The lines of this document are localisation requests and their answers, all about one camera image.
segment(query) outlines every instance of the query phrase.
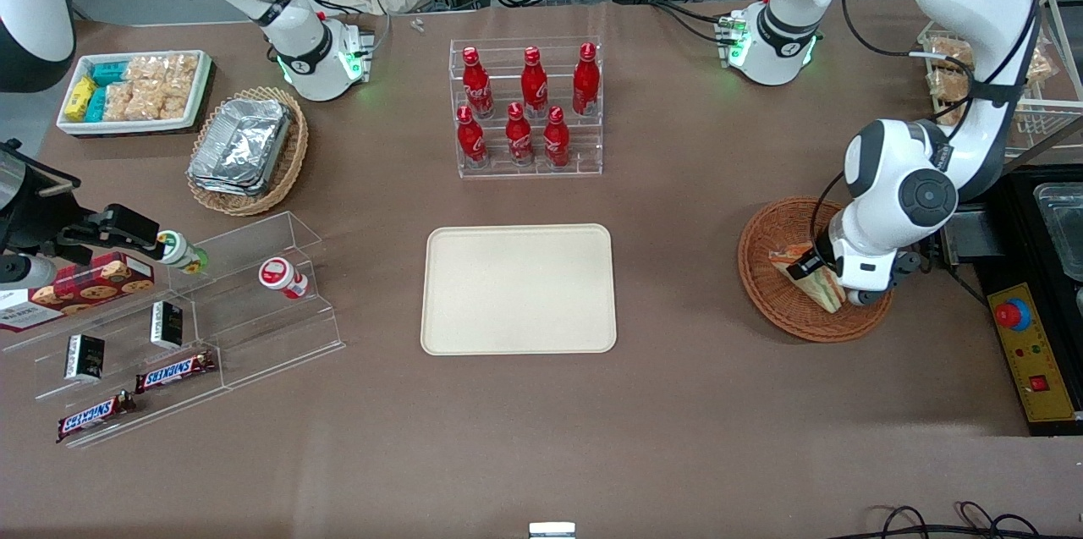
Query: brown table surface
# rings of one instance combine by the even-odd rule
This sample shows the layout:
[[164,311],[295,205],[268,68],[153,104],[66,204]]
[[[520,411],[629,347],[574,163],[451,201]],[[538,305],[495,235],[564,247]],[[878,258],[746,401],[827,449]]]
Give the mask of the brown table surface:
[[[924,23],[912,0],[853,11],[889,49]],[[738,279],[758,208],[820,193],[871,119],[927,114],[919,61],[863,50],[836,6],[782,88],[721,71],[647,6],[423,18],[425,35],[395,19],[371,83],[303,103],[312,143],[276,208],[325,238],[319,288],[348,346],[86,450],[53,444],[31,368],[0,355],[4,537],[521,537],[571,520],[584,538],[814,539],[878,526],[877,505],[958,523],[960,499],[1083,535],[1083,441],[1025,437],[989,312],[947,274],[906,281],[877,331],[840,345],[781,333]],[[604,175],[460,181],[448,41],[588,32],[605,44]],[[252,24],[79,27],[81,53],[166,49],[213,56],[212,106],[283,86]],[[127,203],[193,239],[249,222],[190,196],[192,141],[50,130],[41,158],[82,178],[86,207]],[[612,351],[421,351],[426,238],[505,223],[609,227]]]

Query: white storage box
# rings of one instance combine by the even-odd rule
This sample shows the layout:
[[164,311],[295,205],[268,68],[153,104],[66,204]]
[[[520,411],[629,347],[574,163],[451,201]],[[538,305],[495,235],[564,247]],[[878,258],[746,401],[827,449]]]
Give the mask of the white storage box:
[[[130,122],[74,122],[64,115],[66,106],[75,84],[82,76],[89,76],[90,69],[96,64],[108,64],[113,61],[131,61],[133,56],[167,56],[174,52],[194,53],[199,56],[199,64],[196,65],[196,76],[192,81],[192,91],[188,92],[188,103],[184,108],[183,118],[170,118],[167,120],[130,120]],[[112,54],[88,54],[79,57],[75,65],[75,74],[64,92],[64,101],[61,103],[60,111],[56,115],[56,128],[66,134],[75,137],[130,137],[139,134],[169,134],[172,131],[185,130],[196,122],[199,115],[199,106],[204,98],[204,89],[207,87],[207,79],[210,76],[211,61],[209,54],[203,50],[164,50],[159,52],[116,52]]]

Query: red bottle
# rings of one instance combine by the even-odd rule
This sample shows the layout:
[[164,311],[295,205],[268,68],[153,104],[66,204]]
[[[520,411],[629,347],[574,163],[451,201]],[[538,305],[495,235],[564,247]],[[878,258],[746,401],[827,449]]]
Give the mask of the red bottle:
[[579,65],[575,66],[575,74],[572,76],[572,110],[576,115],[598,115],[598,88],[602,76],[595,62],[596,56],[598,47],[595,44],[588,41],[579,47]]
[[564,110],[560,107],[549,107],[549,123],[545,127],[545,157],[553,170],[567,166],[567,146],[571,134],[564,123]]
[[537,120],[545,118],[549,107],[549,79],[542,68],[542,52],[536,45],[530,45],[523,51],[526,65],[521,77],[523,86],[523,103],[526,103],[526,118]]
[[534,148],[531,146],[531,122],[523,119],[523,107],[518,101],[508,106],[508,126],[504,129],[508,135],[508,149],[511,161],[519,168],[526,168],[534,161]]
[[462,50],[462,62],[467,66],[462,73],[462,86],[467,89],[467,101],[473,107],[475,118],[493,117],[493,88],[488,83],[488,73],[481,65],[478,50],[468,45]]
[[485,148],[481,126],[474,121],[468,106],[459,107],[456,116],[459,119],[459,146],[462,148],[468,168],[483,169],[488,165],[488,150]]

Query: snickers bar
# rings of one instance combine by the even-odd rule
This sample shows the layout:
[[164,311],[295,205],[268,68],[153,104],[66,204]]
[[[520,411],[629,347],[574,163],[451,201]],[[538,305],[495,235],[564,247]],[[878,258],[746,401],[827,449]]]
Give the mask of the snickers bar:
[[121,390],[117,395],[94,405],[92,408],[78,412],[78,415],[71,415],[66,419],[61,419],[56,424],[56,443],[61,443],[62,439],[74,434],[74,432],[81,432],[84,429],[94,426],[94,424],[103,423],[105,420],[117,415],[123,415],[123,412],[131,412],[133,410],[135,410],[135,400],[127,390]]
[[180,361],[170,363],[169,366],[152,370],[152,372],[147,372],[146,374],[135,374],[135,393],[143,393],[146,390],[156,387],[156,385],[179,381],[192,374],[201,374],[214,368],[214,358],[211,357],[211,351],[203,351],[199,355],[193,355],[188,358],[182,358]]

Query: beige tray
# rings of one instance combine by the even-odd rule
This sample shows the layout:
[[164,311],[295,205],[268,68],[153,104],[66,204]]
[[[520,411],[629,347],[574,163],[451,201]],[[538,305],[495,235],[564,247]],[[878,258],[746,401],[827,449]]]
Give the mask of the beige tray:
[[421,312],[429,355],[605,353],[615,342],[605,227],[440,227],[429,235]]

